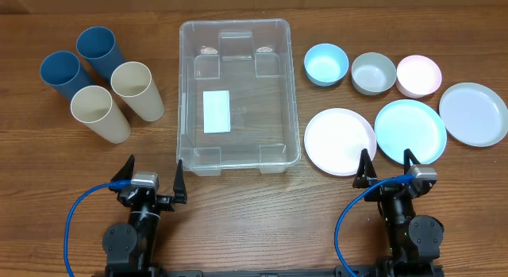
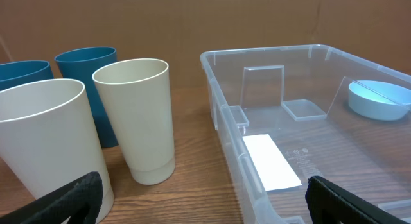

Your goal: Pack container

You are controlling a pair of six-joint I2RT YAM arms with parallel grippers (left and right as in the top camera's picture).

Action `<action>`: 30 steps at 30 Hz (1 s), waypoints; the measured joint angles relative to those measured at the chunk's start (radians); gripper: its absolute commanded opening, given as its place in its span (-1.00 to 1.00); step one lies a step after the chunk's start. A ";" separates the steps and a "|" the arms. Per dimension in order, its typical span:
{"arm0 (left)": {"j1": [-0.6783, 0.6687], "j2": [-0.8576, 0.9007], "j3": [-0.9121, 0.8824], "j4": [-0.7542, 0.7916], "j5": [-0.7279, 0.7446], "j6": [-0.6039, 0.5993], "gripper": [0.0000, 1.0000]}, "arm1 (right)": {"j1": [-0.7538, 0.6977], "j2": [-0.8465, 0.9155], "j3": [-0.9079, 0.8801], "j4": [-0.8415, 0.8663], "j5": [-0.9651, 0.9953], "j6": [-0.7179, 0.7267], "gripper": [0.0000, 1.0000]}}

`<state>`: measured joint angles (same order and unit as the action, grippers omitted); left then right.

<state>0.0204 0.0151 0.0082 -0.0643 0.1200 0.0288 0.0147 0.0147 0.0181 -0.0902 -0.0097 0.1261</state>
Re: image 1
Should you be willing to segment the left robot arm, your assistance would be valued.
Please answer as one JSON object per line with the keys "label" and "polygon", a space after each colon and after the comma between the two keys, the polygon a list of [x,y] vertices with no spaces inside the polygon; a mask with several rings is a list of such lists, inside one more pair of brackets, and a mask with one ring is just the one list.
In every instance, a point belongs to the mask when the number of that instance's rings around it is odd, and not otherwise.
{"label": "left robot arm", "polygon": [[179,161],[173,183],[174,194],[162,195],[155,172],[135,172],[130,156],[111,179],[109,190],[130,209],[126,223],[111,225],[104,233],[102,247],[107,255],[105,276],[165,276],[162,266],[152,262],[160,213],[187,202],[183,162]]}

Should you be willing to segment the light blue plate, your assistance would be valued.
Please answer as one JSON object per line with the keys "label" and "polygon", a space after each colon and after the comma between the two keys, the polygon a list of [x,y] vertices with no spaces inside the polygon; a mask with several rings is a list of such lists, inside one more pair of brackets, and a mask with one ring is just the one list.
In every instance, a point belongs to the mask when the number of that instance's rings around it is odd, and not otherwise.
{"label": "light blue plate", "polygon": [[423,102],[400,99],[385,105],[375,119],[375,135],[383,153],[403,164],[409,149],[422,164],[431,164],[443,154],[447,144],[444,122]]}

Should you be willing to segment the grey bowl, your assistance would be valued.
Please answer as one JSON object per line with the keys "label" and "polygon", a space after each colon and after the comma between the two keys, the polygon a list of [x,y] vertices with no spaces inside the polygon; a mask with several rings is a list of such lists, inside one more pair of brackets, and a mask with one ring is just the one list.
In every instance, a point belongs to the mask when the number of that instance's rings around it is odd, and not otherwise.
{"label": "grey bowl", "polygon": [[352,85],[364,95],[377,95],[392,88],[397,79],[394,63],[385,55],[367,52],[355,58],[351,67]]}

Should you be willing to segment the grey plate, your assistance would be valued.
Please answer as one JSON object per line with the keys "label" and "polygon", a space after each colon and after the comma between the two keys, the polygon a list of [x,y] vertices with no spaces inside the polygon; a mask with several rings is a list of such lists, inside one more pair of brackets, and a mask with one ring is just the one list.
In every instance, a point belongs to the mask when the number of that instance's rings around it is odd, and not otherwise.
{"label": "grey plate", "polygon": [[457,83],[441,96],[439,114],[458,141],[489,147],[507,134],[507,106],[493,90],[478,83]]}

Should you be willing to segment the pink plate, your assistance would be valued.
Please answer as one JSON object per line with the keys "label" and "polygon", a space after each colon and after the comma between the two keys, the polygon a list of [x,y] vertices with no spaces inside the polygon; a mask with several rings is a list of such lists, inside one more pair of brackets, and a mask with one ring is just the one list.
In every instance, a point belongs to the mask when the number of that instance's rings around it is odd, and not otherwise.
{"label": "pink plate", "polygon": [[361,152],[371,160],[377,141],[371,124],[360,114],[345,108],[331,108],[316,114],[304,134],[306,154],[320,170],[335,176],[356,174]]}

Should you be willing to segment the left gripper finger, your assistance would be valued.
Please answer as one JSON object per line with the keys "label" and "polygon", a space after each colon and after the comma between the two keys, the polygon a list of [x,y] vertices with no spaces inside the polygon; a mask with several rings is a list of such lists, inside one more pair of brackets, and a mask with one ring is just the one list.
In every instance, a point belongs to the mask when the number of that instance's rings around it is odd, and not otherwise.
{"label": "left gripper finger", "polygon": [[177,170],[175,173],[175,180],[173,184],[174,203],[186,204],[187,203],[187,189],[183,178],[183,161],[179,160]]}
{"label": "left gripper finger", "polygon": [[131,180],[133,177],[134,164],[135,164],[135,156],[131,154],[130,157],[125,162],[124,166],[111,179],[111,182]]}

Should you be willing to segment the light blue bowl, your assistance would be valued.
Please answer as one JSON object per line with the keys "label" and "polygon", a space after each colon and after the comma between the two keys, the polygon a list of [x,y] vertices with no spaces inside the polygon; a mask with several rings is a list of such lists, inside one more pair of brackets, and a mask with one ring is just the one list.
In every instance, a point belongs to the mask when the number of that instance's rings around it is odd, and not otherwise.
{"label": "light blue bowl", "polygon": [[303,64],[309,81],[319,87],[341,84],[349,69],[346,52],[329,43],[316,44],[310,48]]}

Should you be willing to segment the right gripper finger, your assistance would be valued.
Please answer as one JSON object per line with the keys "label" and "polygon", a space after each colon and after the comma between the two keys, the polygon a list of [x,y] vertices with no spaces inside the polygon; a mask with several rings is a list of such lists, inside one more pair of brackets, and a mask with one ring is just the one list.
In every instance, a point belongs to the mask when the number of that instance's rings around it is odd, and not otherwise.
{"label": "right gripper finger", "polygon": [[419,160],[416,156],[411,152],[409,148],[404,151],[404,169],[409,170],[413,165],[419,164]]}
{"label": "right gripper finger", "polygon": [[360,153],[360,163],[353,180],[353,188],[369,188],[378,182],[368,150],[364,148]]}

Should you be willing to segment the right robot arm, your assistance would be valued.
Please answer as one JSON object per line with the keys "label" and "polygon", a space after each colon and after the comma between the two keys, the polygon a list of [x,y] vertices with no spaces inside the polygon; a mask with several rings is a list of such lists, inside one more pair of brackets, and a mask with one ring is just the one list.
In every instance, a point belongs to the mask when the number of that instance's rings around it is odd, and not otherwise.
{"label": "right robot arm", "polygon": [[429,165],[420,164],[406,149],[404,173],[412,175],[409,182],[380,184],[368,150],[360,154],[360,164],[352,186],[371,189],[364,200],[375,202],[384,219],[391,256],[380,258],[369,271],[370,276],[442,276],[433,261],[440,257],[444,226],[436,218],[417,215],[413,200],[433,188],[437,172]]}

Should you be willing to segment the pink bowl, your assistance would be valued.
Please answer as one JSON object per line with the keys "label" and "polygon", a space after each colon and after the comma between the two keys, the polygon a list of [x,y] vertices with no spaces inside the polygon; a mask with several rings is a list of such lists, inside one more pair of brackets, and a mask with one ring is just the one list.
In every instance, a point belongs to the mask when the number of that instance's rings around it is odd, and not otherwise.
{"label": "pink bowl", "polygon": [[433,94],[442,83],[441,69],[426,56],[405,57],[399,62],[396,73],[396,87],[409,98]]}

